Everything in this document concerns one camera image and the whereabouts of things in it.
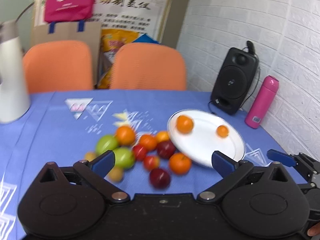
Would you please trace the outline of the right hand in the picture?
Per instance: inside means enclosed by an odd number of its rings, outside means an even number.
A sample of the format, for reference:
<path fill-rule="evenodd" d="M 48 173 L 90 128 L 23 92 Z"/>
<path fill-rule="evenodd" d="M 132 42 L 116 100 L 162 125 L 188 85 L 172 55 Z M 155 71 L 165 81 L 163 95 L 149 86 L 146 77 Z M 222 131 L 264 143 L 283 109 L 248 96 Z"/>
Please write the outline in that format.
<path fill-rule="evenodd" d="M 317 236 L 320 234 L 320 223 L 317 223 L 316 225 L 314 225 L 313 227 L 311 227 L 308 232 L 307 232 L 308 236 L 313 237 L 313 236 Z"/>

